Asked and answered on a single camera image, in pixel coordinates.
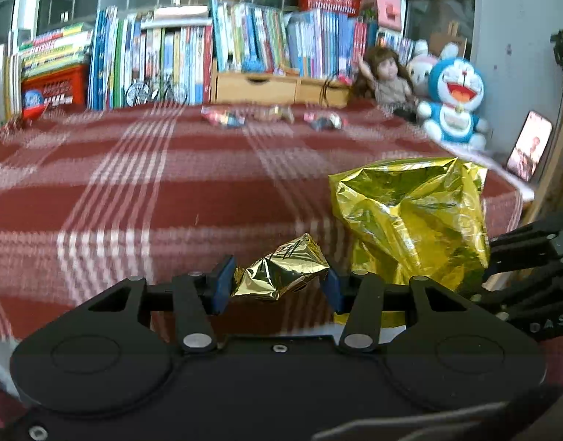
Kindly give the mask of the brown haired doll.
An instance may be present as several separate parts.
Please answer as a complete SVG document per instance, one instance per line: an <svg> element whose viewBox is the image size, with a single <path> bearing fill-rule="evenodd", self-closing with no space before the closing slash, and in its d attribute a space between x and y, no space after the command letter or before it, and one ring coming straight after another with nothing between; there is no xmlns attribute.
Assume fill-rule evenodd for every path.
<svg viewBox="0 0 563 441"><path fill-rule="evenodd" d="M356 78L350 88L353 100L373 100L390 115L407 122L417 121L417 98L412 80L391 49L375 46L358 60Z"/></svg>

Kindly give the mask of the stack of horizontal books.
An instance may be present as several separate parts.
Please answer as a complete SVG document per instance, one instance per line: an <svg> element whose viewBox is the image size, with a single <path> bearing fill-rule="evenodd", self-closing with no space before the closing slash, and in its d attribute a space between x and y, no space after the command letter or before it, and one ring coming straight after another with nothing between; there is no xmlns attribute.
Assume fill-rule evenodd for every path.
<svg viewBox="0 0 563 441"><path fill-rule="evenodd" d="M78 23L59 28L24 42L19 47L21 76L29 79L90 60L94 30Z"/></svg>

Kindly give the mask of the red maroon striped sleeve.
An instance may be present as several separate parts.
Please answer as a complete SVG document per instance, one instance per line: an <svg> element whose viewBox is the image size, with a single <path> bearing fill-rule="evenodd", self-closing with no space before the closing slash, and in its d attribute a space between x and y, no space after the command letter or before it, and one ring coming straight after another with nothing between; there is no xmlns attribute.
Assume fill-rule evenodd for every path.
<svg viewBox="0 0 563 441"><path fill-rule="evenodd" d="M548 364L546 379L550 383L563 386L563 337L547 340L543 347Z"/></svg>

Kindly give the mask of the wooden drawer box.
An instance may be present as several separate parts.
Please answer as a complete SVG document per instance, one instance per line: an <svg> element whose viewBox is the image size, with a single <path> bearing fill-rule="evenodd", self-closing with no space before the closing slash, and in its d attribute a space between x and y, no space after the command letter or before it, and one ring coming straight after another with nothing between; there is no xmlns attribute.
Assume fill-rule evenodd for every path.
<svg viewBox="0 0 563 441"><path fill-rule="evenodd" d="M306 104L343 108L348 97L349 87L337 80L216 69L211 74L210 101L213 104Z"/></svg>

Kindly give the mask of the red white plaid tablecloth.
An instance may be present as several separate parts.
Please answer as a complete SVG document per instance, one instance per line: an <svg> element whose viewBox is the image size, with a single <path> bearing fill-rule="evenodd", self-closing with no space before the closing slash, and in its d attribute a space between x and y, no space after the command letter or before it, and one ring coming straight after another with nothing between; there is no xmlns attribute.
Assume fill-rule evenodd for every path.
<svg viewBox="0 0 563 441"><path fill-rule="evenodd" d="M247 265L309 234L335 261L350 237L330 175L441 156L369 103L342 130L304 122L211 125L197 107L92 112L66 105L0 129L0 341L21 340L130 276L167 282L224 255Z"/></svg>

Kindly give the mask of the miniature bicycle model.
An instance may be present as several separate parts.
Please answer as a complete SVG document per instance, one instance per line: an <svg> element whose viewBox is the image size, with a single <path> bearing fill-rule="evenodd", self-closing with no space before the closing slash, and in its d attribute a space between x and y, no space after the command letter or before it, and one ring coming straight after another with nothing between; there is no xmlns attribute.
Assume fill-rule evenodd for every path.
<svg viewBox="0 0 563 441"><path fill-rule="evenodd" d="M186 105L189 91L176 83L172 75L164 74L157 79L135 80L127 89L125 102L128 107L166 101Z"/></svg>

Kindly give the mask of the large gold foil bag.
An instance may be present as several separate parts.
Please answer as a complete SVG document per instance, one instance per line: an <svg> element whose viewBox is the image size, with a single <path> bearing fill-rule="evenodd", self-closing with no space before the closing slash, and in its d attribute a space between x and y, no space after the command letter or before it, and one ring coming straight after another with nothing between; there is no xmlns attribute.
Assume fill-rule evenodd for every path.
<svg viewBox="0 0 563 441"><path fill-rule="evenodd" d="M333 213L351 236L350 269L393 285L425 276L454 292L480 288L490 259L487 173L458 157L432 157L330 175Z"/></svg>

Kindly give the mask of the small gold foil wrapper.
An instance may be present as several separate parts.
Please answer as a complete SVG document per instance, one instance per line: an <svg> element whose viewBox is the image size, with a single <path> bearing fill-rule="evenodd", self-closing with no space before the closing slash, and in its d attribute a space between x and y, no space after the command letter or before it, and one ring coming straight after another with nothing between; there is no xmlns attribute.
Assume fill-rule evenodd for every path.
<svg viewBox="0 0 563 441"><path fill-rule="evenodd" d="M325 275L329 264L310 234L304 233L277 247L245 269L235 270L232 297L278 301L299 291L309 281Z"/></svg>

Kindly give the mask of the blue Doraemon plush toy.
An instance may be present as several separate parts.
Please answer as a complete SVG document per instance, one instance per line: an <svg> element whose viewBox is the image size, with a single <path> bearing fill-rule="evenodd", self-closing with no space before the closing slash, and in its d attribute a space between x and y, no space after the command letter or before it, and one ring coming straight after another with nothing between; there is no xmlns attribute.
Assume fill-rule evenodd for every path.
<svg viewBox="0 0 563 441"><path fill-rule="evenodd" d="M484 150L490 125L476 111L484 100L485 84L471 62L458 54L454 43L442 50L428 76L429 99L417 105L417 118L435 141Z"/></svg>

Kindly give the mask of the row of upright books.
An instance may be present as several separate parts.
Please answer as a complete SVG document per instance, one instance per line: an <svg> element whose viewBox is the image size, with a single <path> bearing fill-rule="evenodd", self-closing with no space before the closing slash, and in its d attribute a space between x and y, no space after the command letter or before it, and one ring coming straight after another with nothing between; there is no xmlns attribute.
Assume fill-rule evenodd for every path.
<svg viewBox="0 0 563 441"><path fill-rule="evenodd" d="M93 21L78 23L91 24L94 30L86 106L95 111L127 107L130 84L164 74L186 86L186 105L211 103L214 69L337 80L349 87L351 103L356 101L350 88L358 60L369 49L393 50L403 67L413 49L409 40L380 35L375 23L360 13L354 17L321 9L285 13L224 0L128 15L109 6ZM51 107L23 107L21 83L26 79L21 76L20 45L0 46L0 126Z"/></svg>

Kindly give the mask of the candy wrappers on table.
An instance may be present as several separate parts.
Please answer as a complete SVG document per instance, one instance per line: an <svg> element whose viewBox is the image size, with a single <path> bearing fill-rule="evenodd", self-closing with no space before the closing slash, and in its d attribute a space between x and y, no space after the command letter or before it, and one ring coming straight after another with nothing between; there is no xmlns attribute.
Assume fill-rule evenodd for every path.
<svg viewBox="0 0 563 441"><path fill-rule="evenodd" d="M247 122L288 122L291 125L296 122L296 116L289 105L252 107L248 110L202 107L200 115L211 125L230 129L242 128ZM348 125L348 120L337 112L305 112L301 119L317 132L321 130L342 130Z"/></svg>

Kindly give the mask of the smartphone with lit screen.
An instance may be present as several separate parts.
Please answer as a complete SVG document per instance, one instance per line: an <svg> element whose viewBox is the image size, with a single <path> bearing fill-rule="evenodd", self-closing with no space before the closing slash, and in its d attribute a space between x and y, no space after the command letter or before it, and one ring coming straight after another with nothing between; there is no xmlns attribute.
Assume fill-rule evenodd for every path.
<svg viewBox="0 0 563 441"><path fill-rule="evenodd" d="M534 176L553 131L553 124L538 112L529 111L506 168L519 179L529 182Z"/></svg>

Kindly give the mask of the white pink plush toy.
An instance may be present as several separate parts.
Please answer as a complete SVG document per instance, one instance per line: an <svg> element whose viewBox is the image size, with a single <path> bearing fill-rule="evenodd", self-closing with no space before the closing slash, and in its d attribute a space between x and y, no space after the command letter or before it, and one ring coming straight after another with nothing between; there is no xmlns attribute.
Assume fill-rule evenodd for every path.
<svg viewBox="0 0 563 441"><path fill-rule="evenodd" d="M433 67L439 58L429 52L428 42L418 40L415 43L411 60L406 69L413 85L413 92L417 98L429 98L428 81Z"/></svg>

